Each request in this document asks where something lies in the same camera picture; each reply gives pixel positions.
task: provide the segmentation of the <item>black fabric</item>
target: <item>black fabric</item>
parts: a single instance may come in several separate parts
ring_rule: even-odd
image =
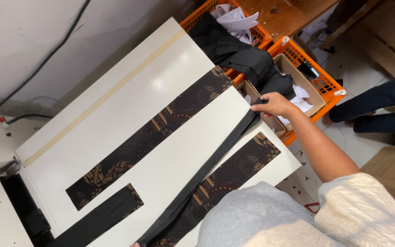
[[[330,119],[335,122],[357,117],[353,130],[357,133],[395,133],[395,113],[360,116],[362,114],[395,105],[395,80],[373,87],[366,92],[332,108]]]
[[[85,247],[144,205],[131,184],[120,189],[47,247]]]
[[[241,42],[211,14],[204,14],[188,34],[213,63],[244,73],[260,94],[279,92],[288,100],[295,97],[292,77],[275,70],[267,51]]]
[[[66,189],[77,210],[82,209],[102,193],[232,84],[233,81],[222,68],[216,66],[187,88],[117,149]]]
[[[256,134],[200,183],[180,214],[148,246],[176,245],[226,194],[240,188],[280,153],[263,133]]]
[[[263,103],[261,99],[257,99],[254,104]],[[164,210],[161,216],[153,223],[153,225],[137,240],[141,246],[146,245],[167,228],[179,215],[181,210],[186,205],[187,201],[191,198],[192,193],[200,182],[208,175],[222,157],[231,149],[231,147],[242,137],[242,135],[254,126],[260,120],[260,115],[257,112],[248,110],[246,115],[237,124],[233,131],[223,141],[223,143],[216,149],[211,157],[200,167],[197,173],[190,179],[184,186],[179,194],[173,199],[170,205]]]

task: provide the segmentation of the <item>dark pants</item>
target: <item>dark pants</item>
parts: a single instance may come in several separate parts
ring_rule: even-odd
[[[335,122],[357,117],[353,127],[356,133],[395,133],[395,113],[360,116],[362,114],[395,105],[395,80],[373,87],[368,91],[330,110],[330,119]]]

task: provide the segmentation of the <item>paper scrap on floor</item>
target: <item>paper scrap on floor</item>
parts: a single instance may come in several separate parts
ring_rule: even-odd
[[[238,38],[244,43],[255,46],[259,40],[251,34],[250,28],[255,27],[258,22],[256,19],[259,13],[255,13],[250,17],[246,17],[241,7],[231,10],[229,3],[220,4],[211,12],[211,15],[216,18],[228,32],[234,37]]]
[[[293,99],[290,100],[294,105],[296,105],[299,109],[301,109],[304,113],[308,110],[310,110],[313,105],[310,105],[307,103],[307,101],[304,98],[310,98],[309,94],[300,86],[295,86],[293,85],[295,96]],[[284,125],[289,125],[291,124],[287,119],[278,116],[278,118],[282,121]]]

